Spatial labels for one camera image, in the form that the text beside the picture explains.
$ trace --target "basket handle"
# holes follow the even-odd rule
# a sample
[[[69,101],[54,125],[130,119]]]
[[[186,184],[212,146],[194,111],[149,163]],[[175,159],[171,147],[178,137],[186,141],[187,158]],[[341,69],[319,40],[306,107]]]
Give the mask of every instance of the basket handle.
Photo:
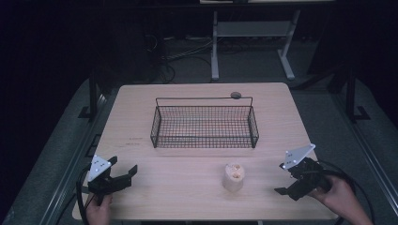
[[[158,100],[209,100],[209,99],[250,99],[250,106],[253,105],[253,97],[156,97],[156,106],[159,106]]]

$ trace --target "small round object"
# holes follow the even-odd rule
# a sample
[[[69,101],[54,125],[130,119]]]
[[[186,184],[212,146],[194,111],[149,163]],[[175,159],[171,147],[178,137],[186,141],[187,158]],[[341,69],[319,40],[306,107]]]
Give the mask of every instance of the small round object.
[[[231,98],[240,99],[240,98],[242,98],[242,95],[239,92],[233,92],[233,93],[231,93]]]

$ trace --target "stand leg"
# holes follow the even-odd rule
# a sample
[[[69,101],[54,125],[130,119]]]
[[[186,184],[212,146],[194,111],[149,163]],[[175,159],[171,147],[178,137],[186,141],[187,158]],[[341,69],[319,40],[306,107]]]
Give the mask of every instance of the stand leg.
[[[217,81],[219,78],[219,60],[217,58],[217,11],[214,11],[213,51],[211,53],[211,80]]]
[[[289,50],[290,43],[292,42],[293,35],[295,34],[296,25],[299,20],[300,10],[296,10],[295,14],[293,15],[293,19],[290,23],[289,30],[287,31],[286,35],[286,43],[284,44],[281,50],[278,50],[279,58],[281,59],[281,63],[284,69],[284,73],[286,74],[287,80],[294,80],[295,75],[290,67],[289,61],[287,60],[287,51]]]

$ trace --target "cable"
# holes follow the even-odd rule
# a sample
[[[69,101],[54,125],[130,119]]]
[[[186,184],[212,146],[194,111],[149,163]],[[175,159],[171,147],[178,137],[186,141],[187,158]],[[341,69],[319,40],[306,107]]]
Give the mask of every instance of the cable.
[[[348,181],[348,184],[351,186],[351,188],[354,187],[354,189],[353,189],[354,193],[355,193],[355,187],[357,187],[357,188],[360,190],[360,192],[362,193],[363,197],[365,198],[365,201],[368,203],[369,211],[370,211],[370,214],[371,214],[371,220],[372,220],[372,222],[375,224],[375,211],[374,211],[374,208],[373,208],[373,206],[372,206],[372,203],[371,203],[371,201],[369,200],[369,197],[368,197],[368,195],[366,194],[366,192],[365,192],[365,190],[363,189],[363,187],[362,187],[353,177],[351,177],[350,175],[348,175],[347,173],[345,173],[345,172],[344,172],[342,169],[340,169],[338,166],[336,166],[336,165],[334,165],[334,164],[332,164],[332,163],[330,163],[330,162],[326,162],[326,161],[324,161],[324,160],[319,160],[319,162],[324,163],[325,165],[328,165],[328,166],[334,168],[335,170],[339,171],[339,172],[344,176],[344,177],[342,177],[342,178],[344,178],[345,180]]]
[[[80,215],[82,216],[82,221],[84,225],[89,225],[87,216],[85,214],[85,208],[83,204],[83,197],[82,197],[82,179],[86,172],[90,170],[91,163],[85,166],[82,171],[80,172],[79,178],[76,181],[76,197],[77,197],[77,204],[79,206]]]
[[[72,202],[72,200],[76,197],[76,194],[73,194],[72,197],[70,197],[68,203],[65,205],[64,209],[62,210],[61,214],[59,215],[58,220],[56,221],[55,224],[59,224],[59,221],[61,221],[61,218],[64,216],[65,211],[67,211],[70,203]]]
[[[334,175],[334,176],[338,176],[342,179],[344,179],[347,184],[351,187],[352,191],[354,192],[354,194],[356,194],[356,187],[360,190],[360,192],[362,193],[363,197],[365,198],[365,201],[368,204],[369,207],[369,211],[371,214],[371,221],[375,224],[375,211],[374,208],[372,206],[372,203],[369,200],[368,195],[366,194],[365,190],[363,189],[363,187],[354,179],[352,178],[350,175],[348,175],[346,172],[344,172],[342,169],[340,169],[338,166],[330,163],[330,162],[326,162],[324,160],[318,160],[318,162],[323,163],[325,165],[330,166],[331,168],[333,168],[334,170],[338,171],[331,171],[331,170],[322,170],[322,171],[307,171],[307,172],[301,172],[301,174],[309,174],[309,173],[321,173],[324,175]],[[336,221],[335,225],[338,224],[342,224],[342,222],[344,221],[344,219],[342,217],[339,217],[339,219]]]

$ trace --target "dark floor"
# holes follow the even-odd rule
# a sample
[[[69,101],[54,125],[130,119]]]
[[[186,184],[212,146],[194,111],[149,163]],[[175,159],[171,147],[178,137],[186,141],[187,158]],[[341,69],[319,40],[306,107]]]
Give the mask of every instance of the dark floor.
[[[277,57],[276,49],[281,46],[281,43],[283,43],[282,40],[253,42],[250,48],[246,48],[247,43],[240,43],[241,46],[246,47],[243,46],[243,49],[238,47],[238,51],[230,53],[227,52],[230,50],[225,50],[219,56],[220,79],[218,83],[281,82],[295,86],[312,78],[306,71],[311,63],[316,43],[295,42],[292,45],[288,58],[297,78],[291,82],[284,77],[282,65]],[[166,44],[170,48],[169,55],[183,53],[195,46],[203,45],[198,43],[198,40],[175,41],[172,39]],[[164,67],[163,73],[160,73],[161,76],[153,83],[209,83],[211,77],[209,57],[210,53],[204,52],[172,61],[169,63],[171,68],[167,70]],[[315,152],[318,158],[338,165],[364,187],[375,210],[375,224],[398,224],[397,213],[391,206],[393,200],[388,195],[386,185],[380,183],[380,174],[374,169],[375,165],[372,161],[366,157],[366,149],[370,149],[381,164],[387,178],[390,179],[392,185],[390,190],[398,187],[394,162],[398,158],[396,151],[398,131],[378,107],[369,89],[359,81],[357,81],[356,103],[364,107],[371,120],[352,124],[344,114],[344,91],[337,95],[330,94],[327,91],[329,80],[330,78],[326,78],[305,90],[292,91],[310,140],[317,146]],[[73,195],[74,182],[77,179],[77,172],[90,161],[90,157],[85,156],[86,152],[94,151],[95,146],[90,146],[90,144],[101,134],[115,101],[117,90],[114,88],[99,101],[99,114],[92,123],[89,123],[88,119],[78,118],[82,107],[89,103],[88,81],[82,83],[65,109],[51,138],[47,141],[4,224],[81,223],[71,217],[71,210],[76,201]],[[363,195],[359,194],[359,198],[369,212]],[[113,224],[138,223],[139,221],[113,221]],[[203,223],[221,224],[220,222]],[[333,221],[264,221],[264,224],[332,223]],[[143,224],[174,224],[174,222],[158,221],[143,222]],[[193,224],[202,224],[202,222],[193,222]]]

